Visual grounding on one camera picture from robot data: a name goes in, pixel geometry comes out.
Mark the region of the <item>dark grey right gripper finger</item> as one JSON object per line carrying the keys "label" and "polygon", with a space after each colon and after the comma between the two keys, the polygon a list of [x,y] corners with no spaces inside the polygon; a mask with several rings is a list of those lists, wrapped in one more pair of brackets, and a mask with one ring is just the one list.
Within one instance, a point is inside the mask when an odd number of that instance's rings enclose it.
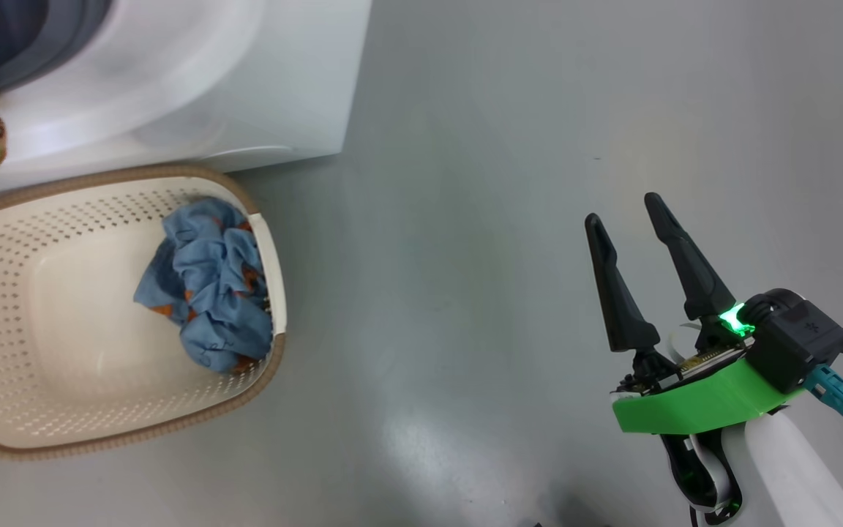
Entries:
{"label": "dark grey right gripper finger", "polygon": [[598,214],[585,218],[585,232],[611,351],[655,348],[660,341],[658,330],[642,316],[626,286],[618,269],[618,253]]}
{"label": "dark grey right gripper finger", "polygon": [[643,203],[656,237],[665,244],[672,258],[685,294],[686,317],[693,321],[728,313],[735,306],[735,297],[660,194],[646,193]]}

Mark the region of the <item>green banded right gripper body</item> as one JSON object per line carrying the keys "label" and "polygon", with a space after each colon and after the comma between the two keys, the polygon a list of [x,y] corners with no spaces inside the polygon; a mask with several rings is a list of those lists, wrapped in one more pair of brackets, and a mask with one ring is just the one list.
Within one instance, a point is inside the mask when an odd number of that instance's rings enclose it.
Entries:
{"label": "green banded right gripper body", "polygon": [[770,386],[743,358],[688,384],[658,394],[613,393],[612,411],[623,433],[692,435],[769,414],[799,397]]}

